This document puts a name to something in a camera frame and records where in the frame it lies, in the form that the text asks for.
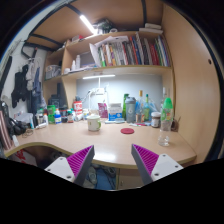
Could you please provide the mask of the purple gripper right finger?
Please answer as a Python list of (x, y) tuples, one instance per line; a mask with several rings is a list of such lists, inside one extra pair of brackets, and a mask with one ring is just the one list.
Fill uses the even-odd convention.
[(158, 155), (136, 144), (132, 145), (131, 154), (144, 185), (148, 185), (182, 169), (182, 166), (167, 154)]

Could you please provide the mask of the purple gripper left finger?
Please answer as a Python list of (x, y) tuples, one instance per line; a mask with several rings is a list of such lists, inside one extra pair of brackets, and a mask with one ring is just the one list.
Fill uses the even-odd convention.
[(57, 158), (46, 171), (82, 186), (94, 155), (94, 146), (91, 145), (69, 157)]

